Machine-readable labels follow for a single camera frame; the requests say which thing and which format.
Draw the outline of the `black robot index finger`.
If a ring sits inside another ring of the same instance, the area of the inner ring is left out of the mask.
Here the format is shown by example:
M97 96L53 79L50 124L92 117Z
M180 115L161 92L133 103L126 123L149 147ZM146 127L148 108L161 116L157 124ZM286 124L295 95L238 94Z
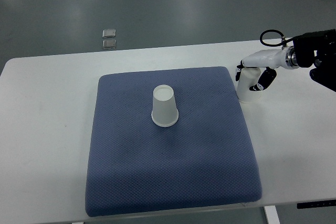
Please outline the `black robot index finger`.
M235 80L239 81L242 70L244 69L243 62L241 61L239 65L236 66Z

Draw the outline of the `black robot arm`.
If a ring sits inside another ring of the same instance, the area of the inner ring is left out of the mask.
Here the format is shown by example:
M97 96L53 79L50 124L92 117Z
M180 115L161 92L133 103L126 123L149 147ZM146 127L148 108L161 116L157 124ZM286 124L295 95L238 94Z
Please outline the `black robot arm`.
M316 83L335 91L335 29L315 31L286 39L276 29L265 30L259 41L270 47L247 56L236 67L236 81L241 79L242 70L265 68L257 82L249 86L250 91L267 89L277 76L276 69L293 70L310 68L309 76Z

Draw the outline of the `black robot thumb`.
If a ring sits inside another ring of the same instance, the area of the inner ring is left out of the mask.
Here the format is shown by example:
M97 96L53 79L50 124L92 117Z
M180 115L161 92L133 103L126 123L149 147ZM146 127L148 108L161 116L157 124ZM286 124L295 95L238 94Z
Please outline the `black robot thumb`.
M259 77L257 83L254 86L249 87L249 90L263 91L267 89L271 85L271 83L275 80L276 76L277 76L276 70L267 67Z

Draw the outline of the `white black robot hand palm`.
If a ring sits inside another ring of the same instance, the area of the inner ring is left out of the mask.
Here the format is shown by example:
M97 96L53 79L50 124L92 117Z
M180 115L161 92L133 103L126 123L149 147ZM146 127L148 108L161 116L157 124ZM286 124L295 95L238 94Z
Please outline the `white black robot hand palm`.
M255 52L241 61L244 67L271 68L283 67L285 69L296 68L296 55L294 47L283 49L266 49Z

